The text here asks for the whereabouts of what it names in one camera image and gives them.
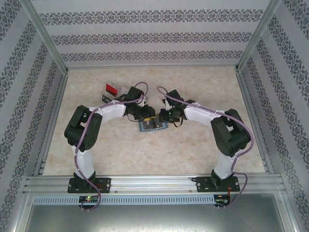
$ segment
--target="patterned wallpaper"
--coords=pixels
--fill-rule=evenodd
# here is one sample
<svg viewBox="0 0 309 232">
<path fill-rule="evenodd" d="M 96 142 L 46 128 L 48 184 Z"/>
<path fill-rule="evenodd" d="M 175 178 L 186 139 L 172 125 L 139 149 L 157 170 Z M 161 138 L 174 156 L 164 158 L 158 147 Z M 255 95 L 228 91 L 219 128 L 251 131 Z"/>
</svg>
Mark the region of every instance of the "patterned wallpaper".
<svg viewBox="0 0 309 232">
<path fill-rule="evenodd" d="M 306 1 L 282 1 L 242 70 L 301 231 L 309 231 L 308 15 Z"/>
<path fill-rule="evenodd" d="M 18 0 L 1 0 L 0 232 L 33 174 L 62 74 Z"/>
<path fill-rule="evenodd" d="M 237 64 L 269 0 L 34 0 L 66 65 Z"/>
</svg>

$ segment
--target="vented metal panel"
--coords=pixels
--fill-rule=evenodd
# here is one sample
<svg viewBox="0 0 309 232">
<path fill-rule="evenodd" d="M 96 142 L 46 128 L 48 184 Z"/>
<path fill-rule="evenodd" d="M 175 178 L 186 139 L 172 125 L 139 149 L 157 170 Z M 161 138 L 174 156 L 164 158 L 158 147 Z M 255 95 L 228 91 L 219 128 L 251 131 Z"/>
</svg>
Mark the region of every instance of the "vented metal panel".
<svg viewBox="0 0 309 232">
<path fill-rule="evenodd" d="M 76 205 L 79 196 L 37 196 L 34 205 Z M 213 195 L 104 196 L 101 205 L 215 204 Z"/>
</svg>

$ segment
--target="beige floor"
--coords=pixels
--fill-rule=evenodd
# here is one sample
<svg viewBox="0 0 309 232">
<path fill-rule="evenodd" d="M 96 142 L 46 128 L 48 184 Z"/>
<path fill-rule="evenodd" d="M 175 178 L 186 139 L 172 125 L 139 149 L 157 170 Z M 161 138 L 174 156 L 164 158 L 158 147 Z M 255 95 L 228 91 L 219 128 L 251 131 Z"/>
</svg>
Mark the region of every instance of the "beige floor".
<svg viewBox="0 0 309 232">
<path fill-rule="evenodd" d="M 69 75 L 44 175 L 72 175 L 75 171 L 64 129 L 78 105 L 101 105 L 101 92 L 107 80 L 127 88 L 146 81 L 150 86 L 148 104 L 156 112 L 164 108 L 163 97 L 156 91 L 156 86 L 162 85 L 168 90 L 177 89 L 185 100 L 193 99 L 213 109 L 234 108 L 250 125 L 232 67 L 75 70 Z M 97 174 L 193 174 L 210 173 L 219 150 L 211 128 L 197 122 L 185 121 L 179 128 L 170 125 L 166 130 L 139 132 L 137 123 L 122 117 L 101 126 L 93 153 Z M 264 172 L 257 146 L 239 159 L 236 171 Z"/>
</svg>

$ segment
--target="black bracket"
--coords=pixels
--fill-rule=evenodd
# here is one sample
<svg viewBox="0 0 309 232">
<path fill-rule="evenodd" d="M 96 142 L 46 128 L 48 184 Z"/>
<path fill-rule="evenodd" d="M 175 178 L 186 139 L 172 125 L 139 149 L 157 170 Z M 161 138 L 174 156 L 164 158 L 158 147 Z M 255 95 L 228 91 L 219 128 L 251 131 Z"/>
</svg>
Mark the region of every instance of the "black bracket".
<svg viewBox="0 0 309 232">
<path fill-rule="evenodd" d="M 101 193 L 110 193 L 112 179 L 97 178 L 94 173 L 89 180 L 98 187 Z M 69 180 L 68 193 L 97 193 L 97 191 L 88 182 L 74 173 L 74 178 Z"/>
<path fill-rule="evenodd" d="M 197 184 L 197 192 L 239 192 L 239 182 L 236 176 L 229 177 L 226 180 L 222 180 L 220 188 L 217 188 L 212 182 L 210 176 L 199 176 L 191 179 Z"/>
</svg>

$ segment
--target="purple cable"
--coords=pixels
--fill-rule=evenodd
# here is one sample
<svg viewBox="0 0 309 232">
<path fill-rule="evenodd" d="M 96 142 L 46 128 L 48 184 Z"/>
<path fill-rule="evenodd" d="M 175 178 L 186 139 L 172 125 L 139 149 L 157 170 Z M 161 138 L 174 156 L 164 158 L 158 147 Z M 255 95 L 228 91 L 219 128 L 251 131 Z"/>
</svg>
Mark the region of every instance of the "purple cable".
<svg viewBox="0 0 309 232">
<path fill-rule="evenodd" d="M 237 160 L 239 159 L 239 157 L 240 157 L 240 156 L 243 156 L 244 154 L 247 154 L 247 153 L 248 153 L 249 151 L 251 151 L 251 149 L 253 148 L 253 145 L 254 145 L 254 135 L 253 135 L 253 133 L 251 132 L 251 130 L 249 129 L 249 127 L 247 127 L 242 121 L 238 120 L 237 118 L 235 118 L 235 117 L 233 117 L 233 116 L 226 115 L 226 114 L 224 114 L 224 113 L 218 112 L 217 110 L 213 110 L 213 109 L 211 109 L 211 108 L 208 108 L 208 107 L 205 107 L 205 106 L 202 106 L 202 105 L 196 106 L 196 105 L 194 105 L 194 104 L 187 103 L 187 102 L 178 100 L 178 99 L 176 99 L 176 98 L 173 98 L 173 97 L 167 95 L 167 93 L 168 93 L 167 89 L 164 88 L 164 87 L 162 87 L 162 86 L 158 86 L 156 89 L 159 91 L 159 93 L 161 93 L 162 95 L 164 95 L 166 98 L 170 98 L 170 99 L 172 99 L 172 100 L 174 100 L 174 101 L 176 101 L 176 102 L 180 102 L 180 103 L 182 103 L 182 104 L 186 104 L 186 105 L 189 105 L 189 106 L 192 106 L 192 107 L 195 107 L 195 108 L 200 108 L 200 109 L 206 110 L 206 111 L 208 111 L 208 112 L 215 113 L 215 114 L 218 114 L 218 115 L 227 117 L 227 118 L 229 118 L 229 119 L 231 119 L 231 120 L 233 120 L 233 121 L 239 123 L 239 124 L 240 124 L 241 126 L 243 126 L 244 129 L 246 129 L 246 131 L 249 133 L 249 135 L 250 135 L 250 137 L 251 137 L 251 144 L 250 144 L 249 148 L 248 148 L 247 150 L 245 150 L 245 151 L 239 153 L 239 154 L 236 156 L 236 158 L 234 159 L 234 161 L 233 161 L 233 163 L 232 163 L 232 166 L 231 166 L 231 171 L 232 171 L 233 173 L 244 175 L 245 178 L 246 178 L 245 184 L 243 185 L 243 187 L 242 187 L 241 191 L 239 192 L 239 194 L 237 195 L 237 197 L 234 199 L 233 202 L 231 202 L 231 203 L 230 203 L 228 206 L 226 206 L 226 207 L 231 206 L 231 205 L 240 197 L 240 195 L 241 195 L 242 192 L 245 190 L 245 188 L 246 188 L 246 186 L 247 186 L 247 183 L 248 183 L 248 176 L 247 176 L 245 173 L 234 172 L 234 167 L 235 167 L 235 164 L 236 164 Z"/>
<path fill-rule="evenodd" d="M 80 140 L 79 140 L 79 142 L 78 142 L 78 145 L 76 146 L 76 149 L 75 149 L 74 162 L 75 162 L 75 166 L 76 166 L 76 168 L 77 168 L 79 174 L 83 177 L 83 179 L 84 179 L 85 181 L 87 181 L 87 182 L 88 182 L 92 187 L 94 187 L 95 190 L 98 192 L 98 198 L 99 198 L 99 199 L 98 199 L 97 204 L 96 204 L 95 206 L 93 206 L 92 208 L 90 208 L 90 209 L 84 209 L 84 208 L 83 208 L 83 204 L 84 204 L 85 202 L 82 202 L 82 204 L 81 204 L 81 209 L 82 209 L 82 211 L 87 211 L 87 212 L 89 212 L 89 211 L 91 211 L 91 210 L 97 208 L 98 205 L 99 205 L 100 202 L 101 202 L 101 192 L 100 192 L 100 190 L 99 190 L 99 189 L 97 188 L 97 186 L 95 186 L 91 181 L 89 181 L 88 178 L 82 173 L 82 171 L 80 170 L 80 168 L 79 168 L 79 166 L 78 166 L 78 163 L 77 163 L 77 154 L 78 154 L 78 150 L 79 150 L 79 148 L 80 148 L 80 146 L 81 146 L 81 144 L 82 144 L 82 142 L 83 142 L 83 140 L 84 140 L 84 137 L 85 137 L 85 135 L 86 135 L 87 128 L 88 128 L 88 126 L 89 126 L 89 122 L 90 122 L 90 120 L 91 120 L 93 114 L 94 114 L 96 111 L 98 111 L 99 109 L 102 109 L 102 108 L 104 108 L 104 107 L 106 107 L 106 106 L 109 106 L 109 105 L 119 105 L 119 104 L 134 103 L 134 102 L 138 102 L 140 99 L 144 98 L 144 97 L 147 95 L 147 93 L 148 93 L 148 89 L 149 89 L 148 84 L 147 84 L 146 82 L 144 82 L 144 81 L 140 81 L 140 82 L 138 82 L 138 83 L 135 85 L 135 87 L 138 86 L 139 84 L 145 84 L 145 85 L 146 85 L 146 91 L 145 91 L 144 95 L 142 95 L 140 98 L 135 99 L 135 100 L 132 100 L 132 101 L 127 101 L 127 102 L 126 102 L 126 101 L 110 102 L 110 103 L 101 105 L 101 106 L 97 107 L 96 109 L 94 109 L 94 110 L 91 112 L 91 114 L 90 114 L 90 116 L 89 116 L 89 118 L 88 118 L 88 120 L 87 120 L 87 122 L 86 122 L 84 131 L 83 131 L 83 134 L 82 134 L 82 136 L 81 136 L 81 138 L 80 138 Z"/>
</svg>

